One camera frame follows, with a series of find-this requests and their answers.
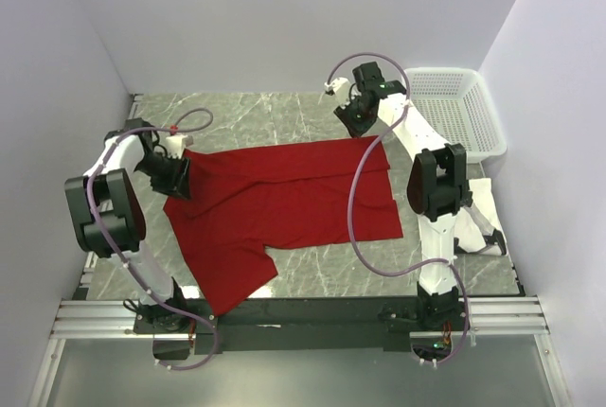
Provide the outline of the red t-shirt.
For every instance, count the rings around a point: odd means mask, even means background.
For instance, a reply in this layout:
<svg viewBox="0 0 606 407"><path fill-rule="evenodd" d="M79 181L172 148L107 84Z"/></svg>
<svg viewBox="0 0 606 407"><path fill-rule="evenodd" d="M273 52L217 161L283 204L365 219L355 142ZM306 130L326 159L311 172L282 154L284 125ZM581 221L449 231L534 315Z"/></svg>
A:
<svg viewBox="0 0 606 407"><path fill-rule="evenodd" d="M212 312L228 313L276 277L267 248L348 242L351 190L357 240L401 237L390 166L372 141L187 153L191 198L167 199L164 212Z"/></svg>

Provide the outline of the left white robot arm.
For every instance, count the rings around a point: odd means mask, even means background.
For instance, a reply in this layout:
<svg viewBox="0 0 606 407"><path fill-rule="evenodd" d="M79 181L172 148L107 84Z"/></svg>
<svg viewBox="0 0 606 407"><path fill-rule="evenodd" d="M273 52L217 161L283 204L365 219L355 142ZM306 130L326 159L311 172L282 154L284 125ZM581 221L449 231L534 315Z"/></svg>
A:
<svg viewBox="0 0 606 407"><path fill-rule="evenodd" d="M161 304L155 321L166 332L183 330L189 320L178 284L152 255L147 225L131 175L149 177L151 189L167 197L189 199L190 160L185 155L192 136L160 129L141 118L107 133L98 160L81 176L68 179L64 192L77 242L85 252L106 258L138 288L143 306Z"/></svg>

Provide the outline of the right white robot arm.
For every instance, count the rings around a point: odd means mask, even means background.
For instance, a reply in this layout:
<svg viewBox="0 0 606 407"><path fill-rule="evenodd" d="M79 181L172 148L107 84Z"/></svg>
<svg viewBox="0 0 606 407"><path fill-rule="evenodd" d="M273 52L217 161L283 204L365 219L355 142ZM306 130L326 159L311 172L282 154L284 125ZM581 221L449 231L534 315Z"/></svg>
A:
<svg viewBox="0 0 606 407"><path fill-rule="evenodd" d="M455 221L470 203L467 153L441 136L412 101L410 81L386 80L375 62L353 71L353 80L330 75L325 92L338 101L335 115L353 137L381 120L412 160L406 188L410 208L418 218L422 260L416 319L436 330L455 318L467 318L468 301L455 261Z"/></svg>

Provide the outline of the white perforated plastic basket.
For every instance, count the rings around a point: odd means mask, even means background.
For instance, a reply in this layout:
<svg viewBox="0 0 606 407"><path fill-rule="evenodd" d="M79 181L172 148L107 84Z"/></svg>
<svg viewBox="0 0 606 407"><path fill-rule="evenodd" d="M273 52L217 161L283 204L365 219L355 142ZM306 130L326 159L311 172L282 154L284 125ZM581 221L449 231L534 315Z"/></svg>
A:
<svg viewBox="0 0 606 407"><path fill-rule="evenodd" d="M489 89L477 71L416 67L405 73L419 112L441 136L464 146L469 163L481 163L506 152L506 138Z"/></svg>

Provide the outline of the white printed folded t-shirt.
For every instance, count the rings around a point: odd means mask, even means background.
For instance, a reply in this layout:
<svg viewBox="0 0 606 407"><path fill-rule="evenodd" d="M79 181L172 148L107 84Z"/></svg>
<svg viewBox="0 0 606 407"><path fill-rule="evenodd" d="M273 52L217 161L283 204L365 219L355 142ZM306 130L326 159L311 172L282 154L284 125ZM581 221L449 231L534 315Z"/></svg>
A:
<svg viewBox="0 0 606 407"><path fill-rule="evenodd" d="M490 178L469 181L472 205L462 207L454 226L454 253L504 257L508 246L492 195Z"/></svg>

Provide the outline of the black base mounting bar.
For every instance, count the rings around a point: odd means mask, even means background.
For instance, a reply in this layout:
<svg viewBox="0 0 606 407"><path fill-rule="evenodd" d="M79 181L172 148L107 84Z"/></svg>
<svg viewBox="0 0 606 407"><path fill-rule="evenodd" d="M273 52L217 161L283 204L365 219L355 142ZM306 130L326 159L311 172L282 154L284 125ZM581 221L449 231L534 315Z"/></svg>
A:
<svg viewBox="0 0 606 407"><path fill-rule="evenodd" d="M470 328L468 301L457 291L444 295L342 298L249 299L219 315L207 301L175 306L123 303L133 313L134 335L151 337L157 360L201 363L224 352L380 348L418 352L443 361L452 334Z"/></svg>

